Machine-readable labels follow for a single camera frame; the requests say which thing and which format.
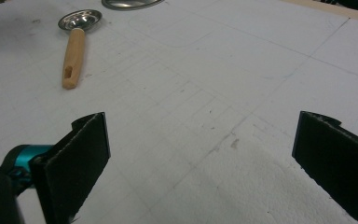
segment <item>black plastic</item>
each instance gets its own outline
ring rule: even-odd
[[[358,136],[323,115],[300,113],[293,157],[358,220]]]
[[[18,155],[25,147],[27,146],[22,145],[11,149],[0,166],[0,223],[23,223],[16,196],[20,195],[29,186],[23,186],[21,183],[13,181],[9,173],[13,170]]]

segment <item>metal spoon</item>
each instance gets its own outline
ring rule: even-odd
[[[103,6],[113,10],[135,10],[151,7],[164,0],[102,0]]]
[[[68,14],[58,22],[61,29],[71,31],[62,69],[62,86],[67,90],[77,86],[83,63],[84,31],[91,28],[102,16],[97,10],[86,9]]]

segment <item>white surface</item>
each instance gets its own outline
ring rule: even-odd
[[[61,88],[61,16],[98,9]],[[280,1],[0,5],[0,163],[106,113],[112,159],[76,223],[356,223],[291,157],[300,110],[358,134],[358,21]],[[34,190],[19,197],[43,223]]]

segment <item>black clamp jaw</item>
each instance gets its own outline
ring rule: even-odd
[[[16,197],[34,186],[48,224],[71,223],[110,158],[104,113],[78,119],[54,146],[18,146],[0,166],[0,223],[22,224]]]
[[[358,221],[358,136],[340,121],[302,111],[292,156]]]

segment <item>teal clamp body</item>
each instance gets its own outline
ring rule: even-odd
[[[14,166],[23,167],[28,173],[31,173],[28,161],[30,161],[35,156],[49,151],[52,147],[52,145],[29,145],[21,151],[16,159]]]

